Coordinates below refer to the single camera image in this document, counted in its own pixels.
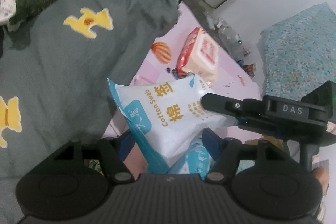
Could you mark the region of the blue tissue pack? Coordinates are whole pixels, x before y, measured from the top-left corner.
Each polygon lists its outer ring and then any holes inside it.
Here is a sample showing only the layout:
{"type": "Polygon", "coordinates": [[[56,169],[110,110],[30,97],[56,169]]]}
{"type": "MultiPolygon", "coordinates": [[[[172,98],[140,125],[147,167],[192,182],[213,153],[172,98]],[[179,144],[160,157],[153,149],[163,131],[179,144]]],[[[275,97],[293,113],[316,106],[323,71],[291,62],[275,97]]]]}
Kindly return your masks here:
{"type": "Polygon", "coordinates": [[[205,179],[214,160],[203,145],[201,135],[197,136],[187,151],[169,169],[168,174],[198,174],[205,179]]]}

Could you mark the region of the white blue cotton swab bag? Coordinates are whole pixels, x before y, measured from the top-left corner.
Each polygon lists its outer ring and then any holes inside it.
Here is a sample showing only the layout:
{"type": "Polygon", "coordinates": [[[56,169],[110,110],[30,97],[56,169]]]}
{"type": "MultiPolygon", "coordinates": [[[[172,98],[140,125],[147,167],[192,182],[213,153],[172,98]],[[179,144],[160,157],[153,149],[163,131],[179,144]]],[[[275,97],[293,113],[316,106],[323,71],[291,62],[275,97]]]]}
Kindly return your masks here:
{"type": "Polygon", "coordinates": [[[152,85],[108,80],[108,85],[150,173],[166,173],[204,128],[216,130],[235,122],[201,106],[201,98],[213,90],[198,75],[152,85]]]}

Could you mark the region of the crumpled clear plastic bottles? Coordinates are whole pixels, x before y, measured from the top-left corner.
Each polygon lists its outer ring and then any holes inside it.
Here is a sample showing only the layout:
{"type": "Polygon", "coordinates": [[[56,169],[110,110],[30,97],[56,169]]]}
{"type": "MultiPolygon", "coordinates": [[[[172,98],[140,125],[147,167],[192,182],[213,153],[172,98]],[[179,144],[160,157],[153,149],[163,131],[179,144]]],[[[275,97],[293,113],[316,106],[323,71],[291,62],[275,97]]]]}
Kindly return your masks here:
{"type": "Polygon", "coordinates": [[[214,17],[209,12],[204,12],[209,28],[213,30],[220,40],[220,44],[230,57],[242,67],[251,78],[255,77],[256,64],[250,64],[247,57],[251,54],[251,48],[244,44],[239,33],[236,32],[223,18],[214,17]]]}

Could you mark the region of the teal floral cushion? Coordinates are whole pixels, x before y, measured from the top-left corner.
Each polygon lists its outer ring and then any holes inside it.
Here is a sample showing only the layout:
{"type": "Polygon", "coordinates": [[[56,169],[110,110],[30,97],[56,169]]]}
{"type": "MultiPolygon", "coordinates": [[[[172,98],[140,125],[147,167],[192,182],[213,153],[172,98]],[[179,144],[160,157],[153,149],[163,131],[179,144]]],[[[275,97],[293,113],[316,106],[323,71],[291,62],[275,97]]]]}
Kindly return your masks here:
{"type": "Polygon", "coordinates": [[[261,33],[265,93],[299,101],[335,81],[335,12],[311,6],[261,33]]]}

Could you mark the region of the red white wet wipes pack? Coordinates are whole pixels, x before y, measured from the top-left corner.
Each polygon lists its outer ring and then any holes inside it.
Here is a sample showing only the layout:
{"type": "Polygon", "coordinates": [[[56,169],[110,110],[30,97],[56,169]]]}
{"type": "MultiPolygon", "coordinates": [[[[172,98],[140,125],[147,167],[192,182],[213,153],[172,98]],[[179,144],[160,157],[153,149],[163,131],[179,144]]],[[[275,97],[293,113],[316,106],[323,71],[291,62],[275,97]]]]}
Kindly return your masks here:
{"type": "Polygon", "coordinates": [[[179,76],[194,73],[209,86],[218,79],[219,44],[200,26],[187,37],[177,61],[179,76]]]}

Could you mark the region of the grey blanket with yellow dogs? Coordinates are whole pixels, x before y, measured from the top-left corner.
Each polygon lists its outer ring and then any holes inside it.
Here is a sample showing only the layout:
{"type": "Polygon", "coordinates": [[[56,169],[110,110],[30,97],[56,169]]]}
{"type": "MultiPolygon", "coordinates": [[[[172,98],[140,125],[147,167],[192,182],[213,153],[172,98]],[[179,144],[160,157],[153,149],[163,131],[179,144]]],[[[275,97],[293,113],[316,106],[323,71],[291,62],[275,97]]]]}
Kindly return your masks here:
{"type": "Polygon", "coordinates": [[[127,85],[177,0],[58,0],[17,32],[1,57],[1,178],[21,177],[69,141],[100,139],[116,110],[108,80],[127,85]]]}

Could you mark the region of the pink patterned table mat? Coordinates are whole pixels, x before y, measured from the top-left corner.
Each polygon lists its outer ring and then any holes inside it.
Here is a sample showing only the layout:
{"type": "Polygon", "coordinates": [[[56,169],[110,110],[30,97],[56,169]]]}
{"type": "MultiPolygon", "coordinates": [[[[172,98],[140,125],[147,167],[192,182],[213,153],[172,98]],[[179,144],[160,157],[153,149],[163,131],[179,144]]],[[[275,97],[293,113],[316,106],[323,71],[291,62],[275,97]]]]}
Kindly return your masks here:
{"type": "Polygon", "coordinates": [[[110,92],[150,173],[196,173],[209,155],[204,128],[256,144],[260,134],[238,128],[232,117],[201,107],[207,93],[237,100],[260,98],[259,87],[199,25],[185,4],[177,24],[157,38],[130,85],[109,82],[110,92]]]}

